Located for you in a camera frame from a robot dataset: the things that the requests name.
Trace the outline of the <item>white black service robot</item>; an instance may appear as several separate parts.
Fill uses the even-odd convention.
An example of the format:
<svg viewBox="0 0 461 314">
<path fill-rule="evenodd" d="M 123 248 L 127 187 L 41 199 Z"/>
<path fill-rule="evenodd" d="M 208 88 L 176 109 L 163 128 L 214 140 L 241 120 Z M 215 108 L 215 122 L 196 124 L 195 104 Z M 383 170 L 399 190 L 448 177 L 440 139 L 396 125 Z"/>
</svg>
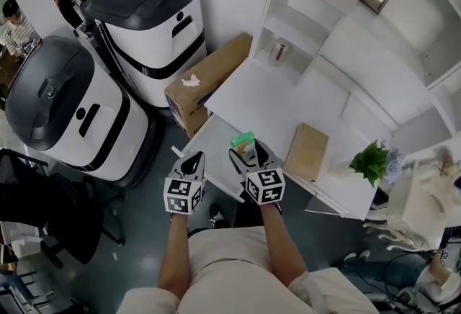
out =
<svg viewBox="0 0 461 314">
<path fill-rule="evenodd" d="M 85 0 L 81 12 L 152 107 L 168 108 L 166 87 L 207 55 L 200 0 Z"/>
<path fill-rule="evenodd" d="M 120 187 L 142 179 L 156 123 L 79 42 L 49 36 L 14 77 L 6 120 L 29 148 Z"/>
</svg>

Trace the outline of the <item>person's black white shoe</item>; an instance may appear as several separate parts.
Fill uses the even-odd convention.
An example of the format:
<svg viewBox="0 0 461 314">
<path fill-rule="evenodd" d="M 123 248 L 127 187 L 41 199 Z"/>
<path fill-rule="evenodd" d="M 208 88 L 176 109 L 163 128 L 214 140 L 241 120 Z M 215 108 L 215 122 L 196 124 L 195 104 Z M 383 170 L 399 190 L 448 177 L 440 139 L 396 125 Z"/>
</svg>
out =
<svg viewBox="0 0 461 314">
<path fill-rule="evenodd" d="M 214 229 L 224 229 L 228 228 L 228 221 L 223 215 L 219 204 L 212 203 L 209 209 L 210 223 Z"/>
</svg>

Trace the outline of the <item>pink flower bouquet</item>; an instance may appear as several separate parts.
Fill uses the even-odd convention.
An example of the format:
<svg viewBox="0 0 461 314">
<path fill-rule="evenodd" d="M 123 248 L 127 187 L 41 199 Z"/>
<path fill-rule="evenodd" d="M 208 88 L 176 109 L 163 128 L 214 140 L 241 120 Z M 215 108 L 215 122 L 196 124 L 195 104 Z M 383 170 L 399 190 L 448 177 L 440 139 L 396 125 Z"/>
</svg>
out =
<svg viewBox="0 0 461 314">
<path fill-rule="evenodd" d="M 450 150 L 443 148 L 437 154 L 437 168 L 440 176 L 453 176 L 455 174 L 455 163 Z"/>
</svg>

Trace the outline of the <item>person's black trousers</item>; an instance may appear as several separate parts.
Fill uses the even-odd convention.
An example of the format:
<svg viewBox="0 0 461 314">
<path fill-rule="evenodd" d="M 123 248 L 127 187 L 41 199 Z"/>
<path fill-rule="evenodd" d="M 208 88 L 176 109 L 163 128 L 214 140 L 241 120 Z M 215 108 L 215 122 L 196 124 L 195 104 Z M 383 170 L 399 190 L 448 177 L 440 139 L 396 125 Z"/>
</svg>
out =
<svg viewBox="0 0 461 314">
<path fill-rule="evenodd" d="M 264 221 L 258 204 L 250 201 L 238 204 L 233 222 L 234 228 L 262 227 L 263 225 Z"/>
</svg>

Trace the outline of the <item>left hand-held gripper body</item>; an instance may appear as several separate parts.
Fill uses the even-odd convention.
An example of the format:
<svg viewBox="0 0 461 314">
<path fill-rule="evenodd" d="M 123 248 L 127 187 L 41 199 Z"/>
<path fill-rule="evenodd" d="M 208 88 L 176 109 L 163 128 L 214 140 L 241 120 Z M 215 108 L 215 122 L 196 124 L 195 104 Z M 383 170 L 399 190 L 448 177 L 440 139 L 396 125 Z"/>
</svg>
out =
<svg viewBox="0 0 461 314">
<path fill-rule="evenodd" d="M 172 171 L 164 183 L 165 210 L 176 214 L 192 214 L 202 201 L 204 172 L 180 174 Z"/>
</svg>

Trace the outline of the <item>purple flowers with green leaves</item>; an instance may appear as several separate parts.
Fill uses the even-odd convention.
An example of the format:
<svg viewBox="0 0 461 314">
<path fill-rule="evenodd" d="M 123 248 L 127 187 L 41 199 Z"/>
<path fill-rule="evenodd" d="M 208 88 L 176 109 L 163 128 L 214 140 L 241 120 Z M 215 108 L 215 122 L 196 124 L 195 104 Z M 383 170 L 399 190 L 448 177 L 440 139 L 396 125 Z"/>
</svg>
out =
<svg viewBox="0 0 461 314">
<path fill-rule="evenodd" d="M 382 181 L 394 184 L 403 172 L 403 164 L 404 155 L 397 148 L 375 140 L 352 159 L 349 168 L 376 187 Z"/>
</svg>

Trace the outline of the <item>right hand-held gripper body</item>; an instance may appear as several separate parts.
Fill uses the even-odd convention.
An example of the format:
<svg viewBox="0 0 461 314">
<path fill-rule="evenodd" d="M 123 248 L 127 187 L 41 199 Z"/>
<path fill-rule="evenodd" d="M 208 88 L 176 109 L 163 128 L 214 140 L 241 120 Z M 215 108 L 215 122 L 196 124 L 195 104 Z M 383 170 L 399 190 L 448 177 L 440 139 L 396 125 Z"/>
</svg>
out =
<svg viewBox="0 0 461 314">
<path fill-rule="evenodd" d="M 266 167 L 256 164 L 245 166 L 245 191 L 258 205 L 282 200 L 285 178 L 282 169 L 274 163 Z"/>
</svg>

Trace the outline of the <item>person's left forearm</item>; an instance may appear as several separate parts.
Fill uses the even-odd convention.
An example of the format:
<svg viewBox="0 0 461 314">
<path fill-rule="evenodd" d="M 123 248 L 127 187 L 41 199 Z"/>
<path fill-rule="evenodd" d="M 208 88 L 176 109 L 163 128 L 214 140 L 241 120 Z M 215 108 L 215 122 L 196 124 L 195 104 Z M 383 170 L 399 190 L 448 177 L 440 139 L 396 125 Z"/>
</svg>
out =
<svg viewBox="0 0 461 314">
<path fill-rule="evenodd" d="M 191 283 L 188 216 L 173 214 L 166 253 L 158 275 L 158 288 L 182 299 Z"/>
</svg>

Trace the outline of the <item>black office chair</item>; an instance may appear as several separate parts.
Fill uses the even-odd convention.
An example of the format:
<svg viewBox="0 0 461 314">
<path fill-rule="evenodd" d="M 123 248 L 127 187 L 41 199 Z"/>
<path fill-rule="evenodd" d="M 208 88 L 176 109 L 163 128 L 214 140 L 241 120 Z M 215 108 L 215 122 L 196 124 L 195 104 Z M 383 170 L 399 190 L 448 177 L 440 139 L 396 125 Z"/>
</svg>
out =
<svg viewBox="0 0 461 314">
<path fill-rule="evenodd" d="M 0 222 L 46 229 L 56 244 L 41 241 L 40 252 L 57 269 L 63 268 L 58 258 L 62 250 L 88 264 L 103 235 L 124 246 L 125 238 L 110 233 L 104 222 L 104 208 L 124 201 L 124 196 L 117 193 L 99 202 L 89 193 L 96 190 L 90 176 L 71 181 L 60 174 L 45 174 L 46 167 L 44 161 L 0 148 Z"/>
</svg>

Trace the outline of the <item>white carved chair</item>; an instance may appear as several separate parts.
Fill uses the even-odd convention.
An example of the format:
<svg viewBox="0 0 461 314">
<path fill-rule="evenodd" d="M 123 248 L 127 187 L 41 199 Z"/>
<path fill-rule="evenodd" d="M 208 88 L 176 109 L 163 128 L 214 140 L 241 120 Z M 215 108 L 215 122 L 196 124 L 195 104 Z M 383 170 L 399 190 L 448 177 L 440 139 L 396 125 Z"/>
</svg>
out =
<svg viewBox="0 0 461 314">
<path fill-rule="evenodd" d="M 363 227 L 388 239 L 388 250 L 438 249 L 447 228 L 461 227 L 461 159 L 454 163 L 449 177 L 439 175 L 437 158 L 410 163 L 385 206 L 370 210 Z"/>
</svg>

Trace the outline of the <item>small green white packet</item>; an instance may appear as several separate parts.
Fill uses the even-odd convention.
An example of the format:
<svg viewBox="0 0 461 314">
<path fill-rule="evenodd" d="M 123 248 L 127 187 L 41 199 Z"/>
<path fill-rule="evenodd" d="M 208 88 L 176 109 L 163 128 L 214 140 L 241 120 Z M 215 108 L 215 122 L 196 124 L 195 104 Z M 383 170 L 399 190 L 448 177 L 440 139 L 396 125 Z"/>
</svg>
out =
<svg viewBox="0 0 461 314">
<path fill-rule="evenodd" d="M 230 148 L 246 163 L 256 163 L 255 136 L 251 131 L 231 139 Z"/>
</svg>

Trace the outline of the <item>person's right forearm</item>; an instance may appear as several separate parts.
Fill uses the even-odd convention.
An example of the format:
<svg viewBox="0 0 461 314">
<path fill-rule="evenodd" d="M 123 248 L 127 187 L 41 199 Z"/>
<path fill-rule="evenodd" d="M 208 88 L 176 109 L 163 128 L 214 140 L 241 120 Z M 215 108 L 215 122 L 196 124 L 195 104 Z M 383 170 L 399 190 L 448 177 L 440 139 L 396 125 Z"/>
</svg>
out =
<svg viewBox="0 0 461 314">
<path fill-rule="evenodd" d="M 288 287 L 292 281 L 306 273 L 305 262 L 287 232 L 276 205 L 261 205 L 260 210 L 272 271 Z"/>
</svg>

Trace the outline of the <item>brown cardboard box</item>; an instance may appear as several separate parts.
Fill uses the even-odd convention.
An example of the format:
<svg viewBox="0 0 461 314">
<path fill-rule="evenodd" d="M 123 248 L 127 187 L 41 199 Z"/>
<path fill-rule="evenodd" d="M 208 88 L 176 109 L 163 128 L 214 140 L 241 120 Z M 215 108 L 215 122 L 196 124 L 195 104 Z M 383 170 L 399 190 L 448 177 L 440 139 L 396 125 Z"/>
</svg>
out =
<svg viewBox="0 0 461 314">
<path fill-rule="evenodd" d="M 247 59 L 251 44 L 249 34 L 235 36 L 165 88 L 174 119 L 189 138 L 208 120 L 205 102 Z"/>
</svg>

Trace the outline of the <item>small white drawer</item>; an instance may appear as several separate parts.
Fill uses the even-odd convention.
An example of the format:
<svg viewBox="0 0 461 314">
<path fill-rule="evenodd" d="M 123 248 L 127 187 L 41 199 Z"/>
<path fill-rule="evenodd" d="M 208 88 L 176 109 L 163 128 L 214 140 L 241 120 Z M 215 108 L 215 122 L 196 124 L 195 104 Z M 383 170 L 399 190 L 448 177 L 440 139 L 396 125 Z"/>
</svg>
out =
<svg viewBox="0 0 461 314">
<path fill-rule="evenodd" d="M 237 173 L 228 156 L 231 139 L 240 134 L 217 115 L 211 115 L 182 150 L 175 146 L 171 150 L 179 158 L 191 152 L 202 151 L 205 154 L 206 180 L 237 202 L 244 203 L 241 184 L 243 178 Z"/>
</svg>

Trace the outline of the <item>white desk with shelves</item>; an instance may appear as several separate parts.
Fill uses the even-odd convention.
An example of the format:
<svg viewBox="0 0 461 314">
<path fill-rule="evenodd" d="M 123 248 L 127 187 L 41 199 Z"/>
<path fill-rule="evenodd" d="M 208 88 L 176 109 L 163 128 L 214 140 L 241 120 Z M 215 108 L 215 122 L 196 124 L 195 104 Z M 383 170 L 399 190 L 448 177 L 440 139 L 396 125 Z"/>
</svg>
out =
<svg viewBox="0 0 461 314">
<path fill-rule="evenodd" d="M 278 38 L 290 43 L 269 64 Z M 449 148 L 461 158 L 461 0 L 266 0 L 249 57 L 206 104 L 285 160 L 302 122 L 329 137 L 311 193 L 313 212 L 362 219 L 375 188 L 334 176 L 375 140 L 407 159 Z"/>
</svg>

